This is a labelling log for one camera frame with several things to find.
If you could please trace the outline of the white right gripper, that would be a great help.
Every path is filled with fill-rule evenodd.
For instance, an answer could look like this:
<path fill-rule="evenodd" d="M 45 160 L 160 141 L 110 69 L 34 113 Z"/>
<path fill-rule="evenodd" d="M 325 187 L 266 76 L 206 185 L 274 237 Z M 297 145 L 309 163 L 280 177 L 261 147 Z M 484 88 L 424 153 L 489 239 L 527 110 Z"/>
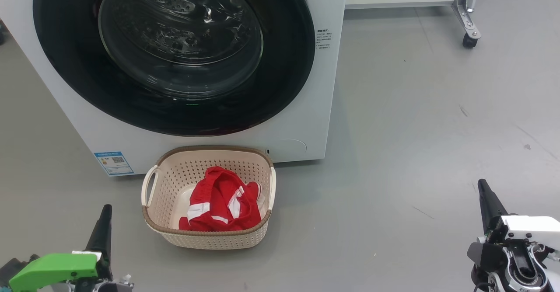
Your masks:
<path fill-rule="evenodd" d="M 509 215 L 486 179 L 478 180 L 479 203 L 484 235 L 488 236 L 500 221 L 505 226 L 506 238 L 529 240 L 560 250 L 560 222 L 549 216 Z"/>

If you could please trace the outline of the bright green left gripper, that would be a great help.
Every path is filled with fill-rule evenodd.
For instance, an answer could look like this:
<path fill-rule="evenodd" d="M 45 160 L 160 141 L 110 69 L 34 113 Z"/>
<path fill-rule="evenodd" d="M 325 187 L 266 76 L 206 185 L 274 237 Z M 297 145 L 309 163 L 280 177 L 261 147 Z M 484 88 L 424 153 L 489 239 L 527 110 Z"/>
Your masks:
<path fill-rule="evenodd" d="M 101 254 L 111 264 L 112 205 L 103 206 L 85 250 Z M 48 285 L 83 278 L 98 278 L 98 254 L 48 254 L 24 267 L 9 280 L 12 292 L 37 292 Z"/>

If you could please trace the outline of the red white striped garment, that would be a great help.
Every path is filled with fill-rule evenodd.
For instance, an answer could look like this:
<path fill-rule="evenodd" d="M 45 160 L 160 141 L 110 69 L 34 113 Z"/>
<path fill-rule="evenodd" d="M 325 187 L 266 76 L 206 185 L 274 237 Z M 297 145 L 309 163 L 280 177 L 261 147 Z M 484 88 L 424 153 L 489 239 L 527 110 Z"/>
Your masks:
<path fill-rule="evenodd" d="M 200 183 L 180 195 L 171 227 L 192 232 L 236 232 L 257 226 L 266 214 L 266 196 L 256 182 L 245 184 L 228 206 L 203 202 L 199 187 Z"/>

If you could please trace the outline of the black glass washing machine door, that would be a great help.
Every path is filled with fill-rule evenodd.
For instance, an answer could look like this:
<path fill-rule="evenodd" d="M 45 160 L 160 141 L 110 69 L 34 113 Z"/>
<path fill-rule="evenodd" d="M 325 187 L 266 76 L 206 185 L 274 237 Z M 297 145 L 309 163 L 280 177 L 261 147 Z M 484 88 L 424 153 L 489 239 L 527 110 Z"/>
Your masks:
<path fill-rule="evenodd" d="M 174 136 L 268 121 L 315 57 L 306 0 L 33 0 L 33 16 L 47 59 L 83 99 Z"/>

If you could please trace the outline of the cream perforated laundry basket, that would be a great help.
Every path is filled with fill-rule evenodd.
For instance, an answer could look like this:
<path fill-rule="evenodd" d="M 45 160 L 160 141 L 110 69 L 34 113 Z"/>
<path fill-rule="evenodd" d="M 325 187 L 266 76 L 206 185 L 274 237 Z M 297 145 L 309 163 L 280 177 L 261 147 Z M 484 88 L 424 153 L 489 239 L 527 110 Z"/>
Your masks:
<path fill-rule="evenodd" d="M 189 198 L 210 167 L 235 172 L 245 183 L 256 182 L 263 191 L 261 220 L 255 227 L 231 232 L 180 230 Z M 169 243 L 194 250 L 242 250 L 266 236 L 276 196 L 276 171 L 261 150 L 239 146 L 178 147 L 162 155 L 144 177 L 141 203 L 146 224 Z"/>

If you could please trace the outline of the white washing machine body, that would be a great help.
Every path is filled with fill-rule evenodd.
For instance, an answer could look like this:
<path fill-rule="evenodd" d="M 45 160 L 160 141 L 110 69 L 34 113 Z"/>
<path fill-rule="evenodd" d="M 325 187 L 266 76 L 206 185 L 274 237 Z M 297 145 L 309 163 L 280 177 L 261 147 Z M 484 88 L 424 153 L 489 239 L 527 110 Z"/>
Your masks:
<path fill-rule="evenodd" d="M 240 132 L 208 137 L 152 132 L 120 121 L 88 103 L 47 59 L 35 29 L 33 0 L 0 0 L 0 20 L 91 153 L 120 151 L 135 175 L 147 173 L 157 158 L 184 146 L 250 147 L 261 150 L 274 163 L 325 157 L 346 0 L 306 1 L 315 29 L 315 57 L 300 93 L 268 121 Z"/>

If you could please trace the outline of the blue energy label sticker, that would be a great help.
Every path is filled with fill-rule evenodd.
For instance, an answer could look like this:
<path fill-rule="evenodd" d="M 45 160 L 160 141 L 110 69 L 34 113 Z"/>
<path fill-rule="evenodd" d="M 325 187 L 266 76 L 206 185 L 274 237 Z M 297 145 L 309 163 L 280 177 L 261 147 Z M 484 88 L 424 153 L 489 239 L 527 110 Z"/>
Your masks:
<path fill-rule="evenodd" d="M 134 174 L 132 167 L 120 151 L 94 153 L 108 176 L 130 176 Z"/>

